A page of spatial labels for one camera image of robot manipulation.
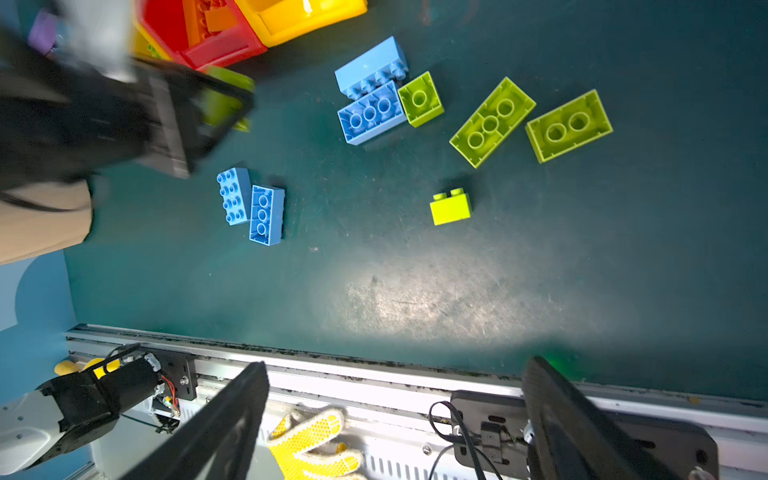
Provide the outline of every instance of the blue lego brick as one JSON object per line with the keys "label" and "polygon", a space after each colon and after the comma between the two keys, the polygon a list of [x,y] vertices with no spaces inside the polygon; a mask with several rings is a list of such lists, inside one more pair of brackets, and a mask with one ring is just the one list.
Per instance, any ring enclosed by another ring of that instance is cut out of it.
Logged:
{"label": "blue lego brick", "polygon": [[389,37],[336,70],[336,82],[350,100],[358,100],[387,81],[402,80],[407,73],[406,56],[395,37]]}
{"label": "blue lego brick", "polygon": [[253,185],[253,208],[250,211],[248,238],[262,245],[280,243],[283,235],[283,208],[286,191],[282,188]]}
{"label": "blue lego brick", "polygon": [[352,145],[360,145],[406,119],[394,81],[339,110],[344,138]]}
{"label": "blue lego brick", "polygon": [[224,199],[227,223],[237,225],[250,218],[250,175],[247,168],[230,168],[216,176],[219,194]]}

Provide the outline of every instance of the red wire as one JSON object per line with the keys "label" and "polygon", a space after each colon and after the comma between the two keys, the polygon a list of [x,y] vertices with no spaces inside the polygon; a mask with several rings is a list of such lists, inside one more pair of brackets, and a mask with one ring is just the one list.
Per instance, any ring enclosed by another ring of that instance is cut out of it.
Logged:
{"label": "red wire", "polygon": [[174,383],[166,378],[165,375],[161,375],[161,377],[163,380],[165,380],[165,382],[168,384],[168,388],[170,389],[171,405],[176,407],[176,409],[179,409],[179,401],[176,399],[176,386],[174,386]]}

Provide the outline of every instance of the screw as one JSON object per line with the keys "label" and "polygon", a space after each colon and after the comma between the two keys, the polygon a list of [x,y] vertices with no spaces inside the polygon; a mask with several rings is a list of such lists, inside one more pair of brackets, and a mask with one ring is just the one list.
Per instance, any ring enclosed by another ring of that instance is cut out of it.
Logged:
{"label": "screw", "polygon": [[532,445],[533,444],[533,424],[530,420],[528,420],[528,423],[525,425],[525,428],[523,429],[523,439],[525,440],[525,443]]}

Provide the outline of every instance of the yellow glove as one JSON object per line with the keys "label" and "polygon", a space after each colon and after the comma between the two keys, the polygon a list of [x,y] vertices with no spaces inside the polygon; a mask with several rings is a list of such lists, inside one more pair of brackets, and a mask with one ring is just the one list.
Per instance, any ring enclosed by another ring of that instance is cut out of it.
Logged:
{"label": "yellow glove", "polygon": [[362,453],[330,441],[339,436],[343,427],[344,414],[338,409],[328,409],[305,422],[298,412],[290,412],[266,446],[275,455],[285,480],[366,480],[352,474],[362,465]]}

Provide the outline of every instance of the purple object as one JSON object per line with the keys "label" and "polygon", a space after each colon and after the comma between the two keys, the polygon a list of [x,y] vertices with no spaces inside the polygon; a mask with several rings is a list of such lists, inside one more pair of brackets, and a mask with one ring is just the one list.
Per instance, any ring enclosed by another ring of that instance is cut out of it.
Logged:
{"label": "purple object", "polygon": [[47,55],[56,42],[56,15],[45,10],[38,12],[35,23],[29,30],[27,43],[29,46]]}

